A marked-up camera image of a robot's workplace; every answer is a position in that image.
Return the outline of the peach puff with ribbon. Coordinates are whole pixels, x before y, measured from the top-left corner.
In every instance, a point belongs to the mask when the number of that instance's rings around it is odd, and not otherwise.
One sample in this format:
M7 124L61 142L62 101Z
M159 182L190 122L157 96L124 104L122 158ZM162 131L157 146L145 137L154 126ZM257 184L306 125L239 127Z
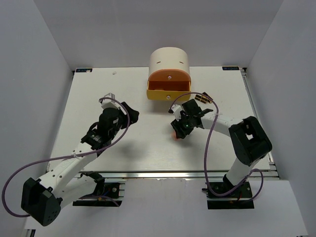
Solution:
M175 141L178 141L180 140L181 138L178 138L177 137L177 133L174 131L173 134L172 134L172 138L175 140Z

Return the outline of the yellow drawer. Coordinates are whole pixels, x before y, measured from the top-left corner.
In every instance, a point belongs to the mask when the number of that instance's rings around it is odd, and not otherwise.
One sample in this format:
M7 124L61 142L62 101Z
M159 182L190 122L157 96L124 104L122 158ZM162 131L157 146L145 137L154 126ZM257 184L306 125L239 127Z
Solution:
M155 90L162 85L165 90ZM148 81L147 98L157 101L173 101L180 95L191 92L190 81Z

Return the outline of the orange top drawer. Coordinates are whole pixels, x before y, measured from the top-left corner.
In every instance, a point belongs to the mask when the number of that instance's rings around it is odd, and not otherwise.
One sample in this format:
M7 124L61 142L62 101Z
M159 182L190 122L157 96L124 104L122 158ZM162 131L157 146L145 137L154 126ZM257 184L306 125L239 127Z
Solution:
M148 81L191 81L189 73L179 69L161 69L149 75Z

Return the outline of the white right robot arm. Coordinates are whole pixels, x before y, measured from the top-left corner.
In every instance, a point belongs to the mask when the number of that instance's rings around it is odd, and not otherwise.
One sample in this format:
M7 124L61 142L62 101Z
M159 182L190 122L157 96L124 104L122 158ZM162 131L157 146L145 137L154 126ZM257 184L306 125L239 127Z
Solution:
M194 99L182 105L172 105L168 112L175 117L171 126L177 139L185 139L195 128L206 129L210 134L216 131L231 139L236 159L223 177L223 193L216 192L209 182L206 183L216 197L236 196L241 185L255 171L254 166L273 148L254 116L230 118L220 114L218 109L202 109Z

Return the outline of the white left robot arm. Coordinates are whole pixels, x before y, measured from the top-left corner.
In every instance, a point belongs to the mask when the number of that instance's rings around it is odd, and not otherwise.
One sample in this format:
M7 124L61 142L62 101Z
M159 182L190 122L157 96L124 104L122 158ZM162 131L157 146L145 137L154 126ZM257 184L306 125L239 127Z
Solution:
M42 226L50 225L62 208L81 197L99 197L106 193L105 179L94 171L77 177L105 149L122 129L138 121L139 112L125 102L116 105L102 102L102 113L81 138L70 158L64 158L38 179L29 178L23 185L21 208Z

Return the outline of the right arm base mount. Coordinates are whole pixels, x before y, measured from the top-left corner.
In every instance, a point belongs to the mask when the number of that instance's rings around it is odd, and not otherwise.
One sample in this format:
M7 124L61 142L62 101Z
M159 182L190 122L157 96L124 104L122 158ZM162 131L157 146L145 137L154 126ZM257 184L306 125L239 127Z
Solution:
M254 203L250 200L253 194L249 182L245 182L235 191L223 197L214 195L208 188L202 188L202 192L206 194L209 210L254 209Z

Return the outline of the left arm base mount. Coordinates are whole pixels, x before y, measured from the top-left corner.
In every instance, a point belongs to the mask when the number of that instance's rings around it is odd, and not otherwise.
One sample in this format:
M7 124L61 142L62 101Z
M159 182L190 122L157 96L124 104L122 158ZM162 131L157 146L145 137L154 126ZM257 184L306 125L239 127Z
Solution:
M73 202L73 206L84 207L120 207L124 197L125 183L119 181L106 181L97 172L81 173L79 178L92 178L98 182L97 188L91 194L86 194L82 198Z

